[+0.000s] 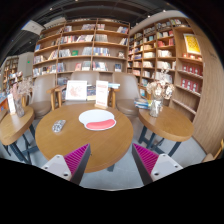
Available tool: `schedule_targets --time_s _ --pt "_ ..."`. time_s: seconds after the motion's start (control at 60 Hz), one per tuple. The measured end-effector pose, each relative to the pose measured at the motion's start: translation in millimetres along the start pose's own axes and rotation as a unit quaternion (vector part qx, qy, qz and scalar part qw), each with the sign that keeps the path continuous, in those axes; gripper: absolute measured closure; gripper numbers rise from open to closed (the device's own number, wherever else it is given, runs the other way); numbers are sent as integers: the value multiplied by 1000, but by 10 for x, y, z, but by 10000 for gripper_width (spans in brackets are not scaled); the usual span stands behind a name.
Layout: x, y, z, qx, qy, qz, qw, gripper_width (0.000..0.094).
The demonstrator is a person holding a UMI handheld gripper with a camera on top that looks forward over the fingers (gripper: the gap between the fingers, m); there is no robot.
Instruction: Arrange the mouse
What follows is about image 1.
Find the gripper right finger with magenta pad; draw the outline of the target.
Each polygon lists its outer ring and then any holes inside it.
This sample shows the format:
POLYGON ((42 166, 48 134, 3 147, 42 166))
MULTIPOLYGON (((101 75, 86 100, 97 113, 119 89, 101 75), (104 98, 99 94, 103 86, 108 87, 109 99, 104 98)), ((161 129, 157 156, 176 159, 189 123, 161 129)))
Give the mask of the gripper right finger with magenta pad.
POLYGON ((132 144, 132 155, 143 185, 147 185, 182 169, 167 154, 156 154, 138 144, 132 144))

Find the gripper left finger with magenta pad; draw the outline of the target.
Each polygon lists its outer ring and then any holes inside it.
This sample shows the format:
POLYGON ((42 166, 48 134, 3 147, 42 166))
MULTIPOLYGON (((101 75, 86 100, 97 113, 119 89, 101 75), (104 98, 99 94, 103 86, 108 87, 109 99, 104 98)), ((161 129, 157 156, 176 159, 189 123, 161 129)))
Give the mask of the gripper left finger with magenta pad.
POLYGON ((79 185, 90 155, 90 145, 86 144, 65 156, 55 155, 42 169, 79 185))

